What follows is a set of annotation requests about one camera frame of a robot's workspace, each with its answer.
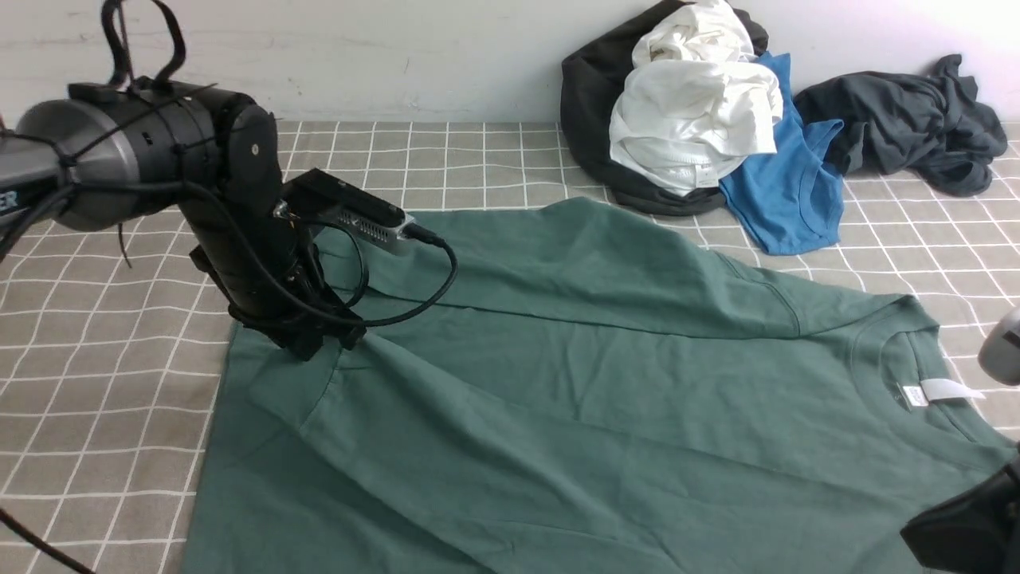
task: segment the shoulder seam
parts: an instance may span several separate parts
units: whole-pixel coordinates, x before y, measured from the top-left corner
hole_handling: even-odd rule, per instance
[[[755,284],[761,284],[762,286],[765,286],[765,289],[767,289],[769,292],[772,292],[772,295],[775,296],[775,298],[779,300],[779,303],[781,303],[783,307],[786,308],[786,311],[789,312],[789,317],[790,319],[794,320],[794,329],[797,331],[797,336],[798,337],[803,336],[804,332],[801,328],[801,318],[797,315],[797,311],[794,310],[794,306],[789,303],[789,300],[785,296],[783,296],[781,292],[779,292],[778,286],[772,284],[771,282],[765,282],[764,280],[755,280],[754,278],[748,277],[743,272],[741,272],[741,270],[736,267],[736,265],[733,264],[733,261],[731,261],[729,257],[723,255],[722,253],[719,253],[718,251],[713,250],[712,252],[715,253],[716,256],[719,257],[719,259],[721,259],[724,263],[726,263],[726,266],[729,267],[729,269],[733,272],[733,274],[737,278],[742,280],[747,280],[748,282],[754,282]]]

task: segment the pile of clothes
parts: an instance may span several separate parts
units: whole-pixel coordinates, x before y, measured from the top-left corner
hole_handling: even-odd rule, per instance
[[[724,0],[663,0],[563,61],[561,121],[577,163],[616,201],[696,215],[726,204],[771,254],[839,240],[843,175],[915,170],[967,196],[1007,149],[961,76],[860,72],[790,91],[790,57]]]

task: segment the black cable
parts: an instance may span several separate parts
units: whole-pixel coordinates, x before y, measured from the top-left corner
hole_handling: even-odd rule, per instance
[[[78,572],[79,574],[96,574],[94,571],[90,570],[88,566],[46,543],[46,540],[43,540],[39,536],[35,535],[32,530],[29,530],[23,524],[14,520],[14,517],[7,514],[7,511],[2,508],[0,508],[0,523],[7,528],[10,528],[12,532],[23,538],[27,542],[38,549],[46,556],[52,558],[67,568],[70,568],[74,572]]]
[[[244,252],[245,256],[248,257],[248,259],[251,260],[251,262],[255,265],[255,269],[259,272],[259,274],[262,275],[262,278],[266,282],[268,282],[282,298],[287,300],[294,307],[325,323],[330,323],[334,325],[342,325],[344,327],[365,327],[365,328],[387,327],[389,325],[396,325],[398,323],[403,323],[404,321],[407,321],[409,319],[413,319],[424,313],[426,310],[428,310],[428,308],[435,306],[437,303],[439,303],[441,299],[443,299],[443,296],[445,296],[446,293],[450,291],[450,286],[453,284],[454,279],[457,277],[457,271],[460,268],[460,265],[457,261],[456,253],[454,253],[453,248],[451,248],[446,241],[444,241],[435,232],[418,224],[407,225],[406,227],[404,227],[404,230],[412,239],[416,239],[422,243],[426,243],[429,245],[435,245],[446,251],[447,257],[450,258],[450,274],[447,275],[446,280],[443,282],[440,289],[435,294],[432,294],[430,298],[425,300],[421,305],[400,315],[396,315],[394,317],[388,317],[386,319],[370,319],[364,321],[353,321],[350,319],[343,319],[333,314],[326,313],[318,308],[309,306],[305,302],[301,301],[297,296],[288,292],[286,286],[284,286],[279,282],[279,280],[277,280],[276,277],[273,276],[271,272],[269,272],[269,269],[265,267],[265,264],[262,263],[262,259],[259,258],[258,253],[255,252],[255,249],[248,241],[248,238],[245,237],[245,232],[238,225],[237,221],[234,219],[234,216],[231,214],[231,211],[226,208],[226,205],[223,204],[223,202],[219,199],[219,197],[216,196],[215,193],[198,184],[188,180],[180,182],[172,181],[166,184],[139,184],[132,186],[113,186],[113,185],[104,186],[104,185],[90,184],[90,185],[79,186],[76,189],[82,192],[95,191],[102,193],[128,193],[128,194],[133,194],[133,193],[163,194],[163,193],[174,193],[183,190],[189,195],[192,195],[193,197],[200,197],[202,199],[209,201],[226,220],[231,232],[234,233],[235,238],[238,240],[238,243],[240,243],[241,250]]]
[[[117,223],[117,243],[120,244],[120,254],[123,255],[124,262],[128,263],[128,268],[135,268],[135,265],[131,264],[131,257],[128,256],[128,245],[124,243],[123,223]]]
[[[294,219],[294,222],[304,225],[317,224],[335,228],[351,239],[351,244],[354,245],[354,253],[358,256],[358,266],[361,267],[361,276],[358,278],[358,285],[354,290],[354,295],[351,296],[350,301],[344,302],[344,307],[350,309],[356,306],[368,292],[368,261],[361,253],[361,245],[358,243],[357,238],[355,238],[354,233],[350,230],[324,219]]]

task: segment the green t-shirt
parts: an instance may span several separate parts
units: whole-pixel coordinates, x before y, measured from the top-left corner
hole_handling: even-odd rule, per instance
[[[899,535],[1014,451],[912,298],[752,268],[585,199],[421,213],[460,276],[419,318],[300,363],[238,330],[184,571],[905,574]],[[356,280],[346,238],[327,276]],[[368,248],[366,318],[439,249]]]

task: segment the gray checkered fabric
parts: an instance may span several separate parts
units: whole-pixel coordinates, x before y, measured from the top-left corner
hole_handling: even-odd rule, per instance
[[[287,176],[321,167],[405,209],[534,208],[608,201],[552,123],[284,121]],[[725,210],[654,217],[751,264],[870,293],[916,295],[942,325],[955,376],[1020,439],[1020,392],[976,354],[1020,305],[1020,123],[977,198],[909,173],[851,177],[830,248],[763,255]],[[187,537],[231,320],[188,258],[195,240],[168,209],[113,230],[36,225],[0,265],[0,506],[102,574],[175,573]],[[4,574],[62,572],[0,531]]]

